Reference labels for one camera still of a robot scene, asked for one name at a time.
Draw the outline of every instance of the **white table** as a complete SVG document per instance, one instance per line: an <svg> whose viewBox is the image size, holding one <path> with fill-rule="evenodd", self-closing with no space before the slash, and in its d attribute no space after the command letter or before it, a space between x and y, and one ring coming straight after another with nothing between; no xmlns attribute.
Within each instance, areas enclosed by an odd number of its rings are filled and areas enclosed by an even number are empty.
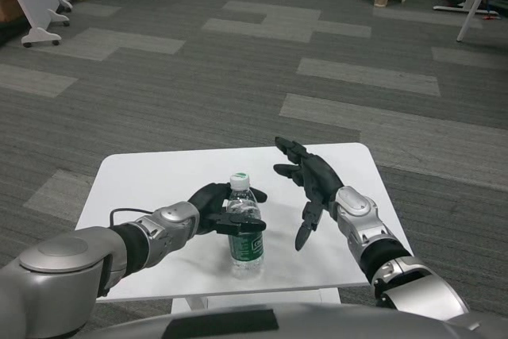
<svg viewBox="0 0 508 339"><path fill-rule="evenodd" d="M410 250L387 191L368 149L358 143L307 146L337 171L344 184L374 199L379 216ZM253 187L265 191L261 204L264 272L257 279L231 274L228 239L216 233L196 236L154 268L130 275L102 301L199 297L269 291L302 291L367 284L348 250L337 223L324 215L317 232L300 252L294 238L302 223L306 197L302 188L277 175L272 167L289 163L276 148L232 148L206 151L121 154L107 157L98 171L76 229L108 226L110 211L119 207L154 210L187 200L207 183L225 183L247 172ZM117 214L115 223L139 214Z"/></svg>

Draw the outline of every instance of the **gray carpet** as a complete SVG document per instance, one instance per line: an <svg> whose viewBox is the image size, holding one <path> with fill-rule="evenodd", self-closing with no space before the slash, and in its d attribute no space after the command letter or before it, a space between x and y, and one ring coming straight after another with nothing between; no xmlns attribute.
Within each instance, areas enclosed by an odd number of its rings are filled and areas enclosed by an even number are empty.
<svg viewBox="0 0 508 339"><path fill-rule="evenodd" d="M0 48L0 265L73 229L108 155L360 141L414 252L508 316L508 22L457 44L438 2L88 0L60 46ZM170 309L97 305L85 330Z"/></svg>

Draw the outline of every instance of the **water bottle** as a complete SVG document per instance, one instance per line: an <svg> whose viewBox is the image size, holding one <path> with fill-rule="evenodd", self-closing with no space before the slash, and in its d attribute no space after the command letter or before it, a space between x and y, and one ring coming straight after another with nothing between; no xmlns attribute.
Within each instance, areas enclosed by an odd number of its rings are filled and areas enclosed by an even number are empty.
<svg viewBox="0 0 508 339"><path fill-rule="evenodd" d="M231 176L231 196L227 212L230 214L247 214L250 218L261 218L256 197L249 189L250 180L247 174L237 173ZM263 263L263 234L241 233L229 236L229 249L233 258L233 270L238 275L260 272Z"/></svg>

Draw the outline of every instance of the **green bottle label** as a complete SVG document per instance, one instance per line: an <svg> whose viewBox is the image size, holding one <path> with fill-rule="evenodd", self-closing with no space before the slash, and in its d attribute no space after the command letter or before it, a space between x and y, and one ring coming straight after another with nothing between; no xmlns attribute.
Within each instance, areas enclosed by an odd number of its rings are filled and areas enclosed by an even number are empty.
<svg viewBox="0 0 508 339"><path fill-rule="evenodd" d="M241 236L229 236L231 256L238 261L252 261L263 254L263 234L246 233Z"/></svg>

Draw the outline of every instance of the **bottle cap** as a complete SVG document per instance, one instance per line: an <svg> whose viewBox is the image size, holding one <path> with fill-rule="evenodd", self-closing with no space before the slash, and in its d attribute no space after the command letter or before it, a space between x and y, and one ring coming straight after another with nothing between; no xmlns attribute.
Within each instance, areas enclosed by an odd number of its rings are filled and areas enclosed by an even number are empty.
<svg viewBox="0 0 508 339"><path fill-rule="evenodd" d="M231 189L233 191L248 190L250 186L250 179L248 175L243 172L237 172L235 175L231 175L229 182L231 183Z"/></svg>

